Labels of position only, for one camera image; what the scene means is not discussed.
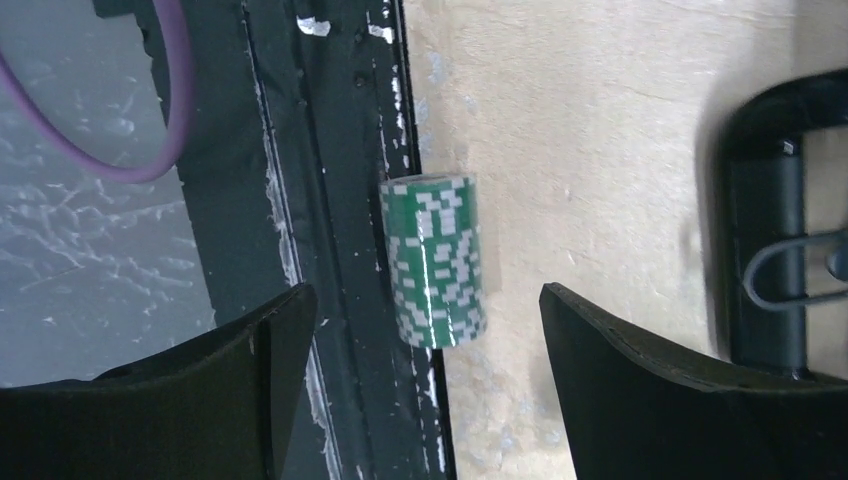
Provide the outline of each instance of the green cylinder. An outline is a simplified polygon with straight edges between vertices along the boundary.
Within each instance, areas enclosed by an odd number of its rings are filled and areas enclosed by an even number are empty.
[[[476,190],[471,175],[380,185],[397,323],[414,347],[455,347],[486,329]]]

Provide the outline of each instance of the metal hook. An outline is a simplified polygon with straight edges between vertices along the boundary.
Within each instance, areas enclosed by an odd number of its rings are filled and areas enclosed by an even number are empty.
[[[789,300],[782,300],[779,302],[773,302],[761,297],[754,288],[754,277],[757,274],[757,271],[769,258],[773,257],[774,255],[777,255],[778,253],[785,252],[786,250],[790,250],[793,248],[804,248],[809,247],[811,245],[820,245],[823,243],[845,242],[848,242],[848,231],[834,230],[832,232],[818,233],[815,235],[807,235],[804,237],[782,240],[780,242],[773,243],[763,248],[751,258],[751,261],[745,268],[745,273],[742,277],[742,286],[745,289],[745,293],[748,294],[748,298],[750,298],[756,306],[762,308],[763,310],[768,310],[770,312],[779,312],[797,307],[806,307],[808,305],[815,305],[819,303],[827,303],[836,300],[848,299],[848,289],[846,289],[838,292],[824,293],[821,295],[816,295],[814,297],[799,297],[792,298]]]

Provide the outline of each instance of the stack of chips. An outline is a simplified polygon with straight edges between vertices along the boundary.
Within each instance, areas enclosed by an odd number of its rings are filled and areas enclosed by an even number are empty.
[[[401,338],[426,348],[477,338],[486,317],[474,177],[393,179],[380,200]]]

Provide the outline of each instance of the black frame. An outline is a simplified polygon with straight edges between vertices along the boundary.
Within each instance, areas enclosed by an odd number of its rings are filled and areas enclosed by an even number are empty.
[[[94,3],[135,13],[167,110],[151,3]],[[397,335],[376,195],[421,171],[400,1],[183,4],[198,109],[178,171],[216,321],[300,280],[327,319],[283,478],[456,478],[441,352]],[[296,19],[310,17],[329,35],[301,32]]]

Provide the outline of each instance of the poker chip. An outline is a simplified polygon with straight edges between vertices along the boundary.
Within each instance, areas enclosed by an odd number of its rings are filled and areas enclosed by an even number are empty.
[[[383,230],[401,338],[446,348],[486,330],[471,175],[415,175],[380,185]]]

